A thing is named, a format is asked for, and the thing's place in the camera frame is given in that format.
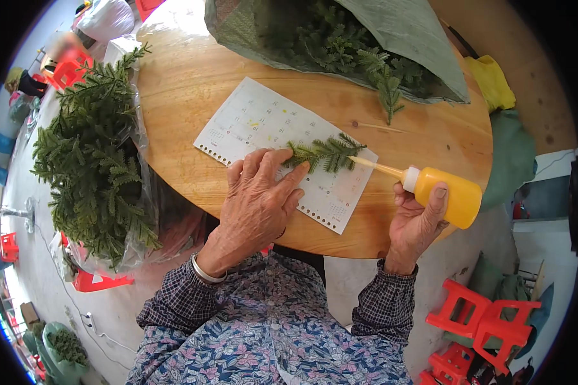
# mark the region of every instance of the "woman's left hand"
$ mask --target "woman's left hand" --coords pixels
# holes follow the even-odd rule
[[[292,155],[287,149],[260,149],[227,169],[229,191],[221,208],[221,224],[197,256],[203,272],[221,277],[282,234],[304,196],[304,190],[296,187],[310,168],[305,162],[277,182],[278,168]]]

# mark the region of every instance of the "elderly woman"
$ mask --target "elderly woman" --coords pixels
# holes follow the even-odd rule
[[[424,208],[400,184],[390,249],[359,295],[354,326],[328,312],[309,261],[262,250],[284,231],[309,165],[280,181],[291,150],[261,149],[227,169],[220,224],[170,271],[137,317],[144,328],[127,384],[407,384],[402,350],[413,326],[417,259],[447,226],[447,185]]]

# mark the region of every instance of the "calendar page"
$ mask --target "calendar page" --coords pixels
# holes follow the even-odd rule
[[[341,131],[316,113],[292,102],[262,84],[244,78],[208,121],[194,146],[224,165],[231,165],[254,150],[286,148],[288,141],[310,144],[313,139],[338,137]],[[359,156],[377,162],[364,149]],[[291,169],[281,166],[276,179]],[[359,201],[372,168],[355,165],[353,171],[326,173],[322,165],[299,184],[305,194],[298,210],[322,226],[342,234]]]

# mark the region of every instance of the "round wooden table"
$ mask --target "round wooden table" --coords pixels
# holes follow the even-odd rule
[[[193,146],[208,120],[245,76],[312,110],[398,168],[432,166],[486,188],[493,135],[486,103],[460,54],[471,104],[423,105],[403,100],[391,126],[377,92],[322,74],[277,70],[216,43],[203,21],[203,0],[168,0],[137,38],[152,45],[141,61],[137,87],[150,140],[146,160],[171,187],[218,218],[225,166]],[[376,258],[390,245],[396,180],[374,171],[343,235],[301,212],[276,242],[316,254]],[[448,228],[440,238],[454,231]]]

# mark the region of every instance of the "bracelet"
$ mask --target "bracelet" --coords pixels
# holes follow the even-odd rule
[[[225,275],[223,275],[221,278],[214,278],[214,277],[210,277],[203,270],[201,270],[201,267],[199,267],[199,265],[197,264],[197,256],[198,255],[199,255],[199,253],[197,253],[193,256],[193,268],[195,269],[195,273],[197,273],[197,275],[199,275],[203,280],[208,281],[208,282],[212,282],[212,283],[220,283],[220,282],[223,282],[224,280],[227,279],[227,272],[225,272]]]

